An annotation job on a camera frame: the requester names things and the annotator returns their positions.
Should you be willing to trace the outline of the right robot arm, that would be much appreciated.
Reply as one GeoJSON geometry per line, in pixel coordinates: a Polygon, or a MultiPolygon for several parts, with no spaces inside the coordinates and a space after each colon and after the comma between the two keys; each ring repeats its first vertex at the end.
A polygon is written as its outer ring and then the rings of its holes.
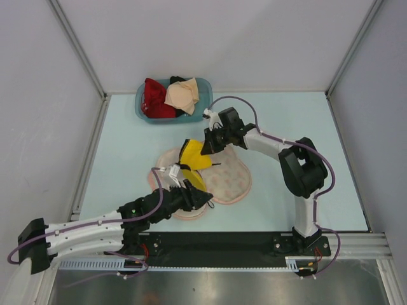
{"type": "Polygon", "coordinates": [[[262,153],[279,162],[284,183],[295,198],[295,223],[289,249],[284,250],[283,246],[275,246],[274,249],[287,254],[313,253],[322,233],[315,223],[312,199],[322,189],[328,176],[314,143],[303,137],[290,144],[286,140],[266,135],[254,123],[244,124],[233,107],[221,112],[205,109],[203,117],[209,120],[209,127],[204,130],[202,155],[219,153],[232,144],[262,153]]]}

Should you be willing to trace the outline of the yellow black bra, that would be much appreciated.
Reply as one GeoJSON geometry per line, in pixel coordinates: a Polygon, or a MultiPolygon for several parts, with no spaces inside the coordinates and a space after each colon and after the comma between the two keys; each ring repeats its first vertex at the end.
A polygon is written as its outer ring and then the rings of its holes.
{"type": "Polygon", "coordinates": [[[198,140],[186,139],[179,151],[176,164],[181,167],[182,182],[185,179],[189,180],[196,188],[208,192],[200,171],[219,163],[213,163],[209,155],[202,156],[200,154],[202,146],[203,143],[198,140]]]}

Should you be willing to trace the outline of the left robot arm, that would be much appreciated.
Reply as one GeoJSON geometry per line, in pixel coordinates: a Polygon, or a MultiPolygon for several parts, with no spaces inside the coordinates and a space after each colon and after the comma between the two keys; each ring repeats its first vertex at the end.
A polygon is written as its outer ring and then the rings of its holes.
{"type": "Polygon", "coordinates": [[[95,252],[133,254],[140,234],[152,224],[168,220],[178,210],[190,212],[206,205],[213,195],[185,181],[181,187],[159,187],[152,193],[89,220],[46,224],[34,219],[18,236],[18,246],[8,255],[10,264],[31,262],[31,273],[47,270],[53,262],[95,252]]]}

